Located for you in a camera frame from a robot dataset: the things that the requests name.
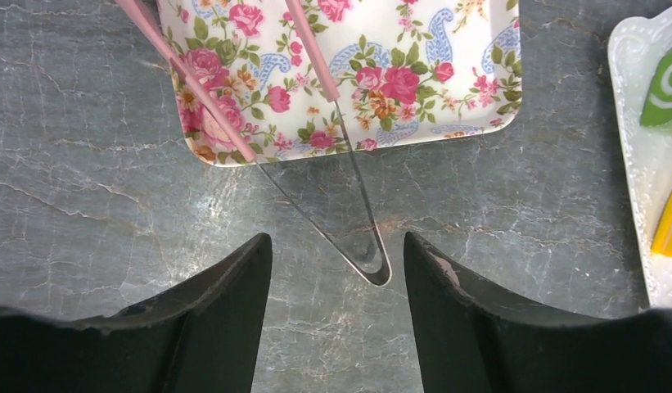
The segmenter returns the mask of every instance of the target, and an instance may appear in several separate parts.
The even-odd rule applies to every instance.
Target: tongs
[[[270,180],[270,182],[280,191],[280,193],[287,199],[287,201],[294,207],[309,223],[312,225],[314,230],[317,231],[327,242],[331,243],[338,253],[345,259],[345,261],[359,274],[362,278],[367,280],[369,283],[382,287],[385,286],[391,280],[391,263],[389,256],[386,253],[384,247],[384,242],[381,238],[381,232],[377,225],[376,220],[374,219],[374,214],[372,213],[372,207],[369,203],[369,197],[367,194],[367,189],[364,185],[364,180],[362,174],[357,165],[357,161],[354,156],[354,149],[348,132],[345,129],[345,122],[343,121],[343,116],[341,114],[341,109],[338,106],[337,99],[340,94],[336,87],[336,82],[328,71],[328,66],[323,59],[323,54],[318,48],[316,39],[313,36],[311,29],[309,28],[309,22],[307,21],[306,15],[302,10],[299,0],[286,0],[287,7],[292,15],[293,21],[295,22],[295,27],[297,33],[302,39],[304,44],[304,49],[309,56],[309,59],[312,62],[314,71],[316,72],[317,78],[321,83],[324,96],[327,101],[332,102],[336,108],[336,114],[338,120],[340,121],[341,132],[343,133],[343,139],[345,140],[348,146],[348,155],[350,156],[350,162],[352,163],[355,176],[357,177],[360,192],[364,200],[365,209],[367,210],[369,222],[372,225],[372,233],[374,235],[375,242],[381,254],[381,267],[373,273],[368,273],[359,267],[337,244],[336,242],[325,233],[318,224],[316,224],[309,215],[302,210],[297,203],[287,194],[287,192],[275,181],[275,179],[268,173],[264,168],[265,164],[268,162],[259,162],[258,156],[254,150],[249,146],[249,144],[241,137],[238,130],[236,130],[232,124],[225,118],[222,111],[218,108],[217,104],[210,96],[210,94],[203,88],[201,83],[198,81],[196,75],[192,70],[190,70],[183,61],[181,61],[174,50],[167,44],[165,41],[162,32],[157,24],[155,17],[152,15],[150,8],[142,4],[141,0],[116,0],[119,6],[126,12],[129,18],[133,23],[142,31],[146,38],[152,43],[156,50],[169,62],[171,67],[178,73],[179,78],[183,80],[188,87],[193,91],[193,93],[198,97],[198,100],[208,109],[208,112],[213,116],[215,121],[218,122],[220,128],[225,131],[229,136],[230,141],[234,143],[237,147],[237,150],[241,153],[244,159],[247,162],[256,163],[261,172]]]

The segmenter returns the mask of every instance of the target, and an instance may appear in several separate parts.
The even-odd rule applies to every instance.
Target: metal tip of tongs
[[[391,262],[389,260],[389,255],[386,253],[386,248],[384,247],[384,242],[381,238],[381,232],[379,231],[377,222],[374,219],[374,214],[372,213],[372,206],[369,203],[369,195],[367,194],[367,189],[364,185],[362,173],[360,172],[359,166],[357,165],[357,161],[355,160],[353,145],[350,142],[350,136],[348,135],[348,130],[345,128],[345,121],[343,120],[341,108],[338,106],[338,98],[340,97],[340,94],[338,93],[336,81],[333,80],[333,77],[331,76],[331,73],[328,70],[328,65],[326,64],[326,61],[323,59],[323,54],[321,53],[321,50],[317,45],[316,38],[314,37],[312,30],[309,28],[309,22],[307,21],[307,17],[304,14],[304,10],[302,9],[300,0],[285,0],[285,1],[287,4],[287,8],[290,11],[290,14],[292,15],[292,20],[295,22],[295,28],[297,30],[297,34],[302,39],[302,43],[304,44],[304,49],[307,52],[307,56],[309,56],[309,60],[311,61],[314,71],[316,72],[317,78],[321,83],[324,96],[326,97],[327,101],[333,102],[333,105],[336,108],[336,114],[338,116],[338,120],[341,126],[341,132],[343,133],[343,139],[345,140],[345,143],[347,144],[349,149],[348,156],[350,157],[350,163],[353,166],[355,177],[358,180],[359,189],[360,192],[362,193],[362,198],[364,199],[364,206],[365,209],[367,210],[369,222],[372,225],[372,232],[374,234],[374,239],[375,242],[377,243],[377,247],[381,254],[381,267],[374,273],[365,272],[359,265],[355,263],[354,260],[352,260],[346,253],[344,253],[343,250],[328,235],[326,235],[326,233],[324,233],[309,216],[307,216],[304,213],[303,216],[314,226],[314,228],[317,230],[317,232],[319,232],[319,234],[321,234],[321,236],[323,236],[338,250],[341,256],[348,262],[348,264],[350,264],[350,266],[352,266],[353,269],[355,269],[355,271],[360,276],[362,276],[362,278],[364,278],[373,285],[379,287],[384,286],[388,284],[389,281],[391,281]],[[301,209],[296,207],[294,203],[293,205],[298,211],[300,212],[302,211]],[[365,263],[370,262],[374,258],[375,254],[376,253],[374,252],[368,252]]]

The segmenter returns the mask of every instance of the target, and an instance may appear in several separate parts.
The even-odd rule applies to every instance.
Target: stone countertop
[[[383,289],[256,168],[190,154],[160,58],[111,0],[13,3],[0,0],[2,304],[113,314],[266,232],[275,260],[255,391],[270,392],[422,391],[402,274],[409,230],[548,305],[603,317],[647,306],[607,39],[672,0],[522,1],[524,101],[511,125],[358,153],[392,256]],[[346,170],[329,156],[283,171],[314,190],[282,179],[304,203],[326,195],[327,210],[310,209],[338,219],[354,209]],[[323,185],[333,173],[343,187]]]

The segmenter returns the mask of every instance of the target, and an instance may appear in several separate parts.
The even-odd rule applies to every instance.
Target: floral tray
[[[518,0],[303,0],[358,150],[497,131],[521,106]],[[282,0],[159,0],[165,37],[262,161],[347,151]],[[244,164],[172,73],[188,146]]]
[[[672,191],[672,133],[639,125],[649,84],[672,49],[672,7],[653,19],[621,21],[608,43],[629,199],[651,307],[672,307],[672,258],[652,255],[656,228]]]

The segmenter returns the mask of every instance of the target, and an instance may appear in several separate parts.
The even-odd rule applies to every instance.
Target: pink handle
[[[249,143],[244,140],[239,134],[239,131],[232,126],[232,124],[220,111],[217,102],[208,94],[203,85],[198,81],[196,75],[191,72],[186,64],[179,60],[177,54],[167,44],[162,37],[162,32],[157,27],[155,17],[150,12],[150,8],[146,7],[140,0],[116,0],[119,7],[126,12],[126,15],[136,24],[142,31],[143,35],[152,43],[157,51],[172,65],[174,70],[179,73],[186,84],[188,84],[191,91],[196,94],[198,100],[208,109],[208,112],[213,116],[213,119],[218,122],[221,129],[225,131],[229,140],[234,143],[237,150],[244,156],[244,159],[251,162],[256,159],[254,149],[249,146]]]
[[[290,11],[292,20],[295,22],[297,34],[302,38],[302,43],[304,44],[304,49],[307,51],[307,56],[309,56],[314,71],[316,71],[318,81],[321,82],[321,89],[323,89],[326,100],[334,102],[341,95],[338,93],[336,81],[333,80],[326,61],[323,60],[323,54],[318,48],[316,38],[313,36],[312,30],[309,27],[309,22],[302,9],[302,4],[300,3],[300,0],[285,0],[285,3],[287,3],[287,9]]]

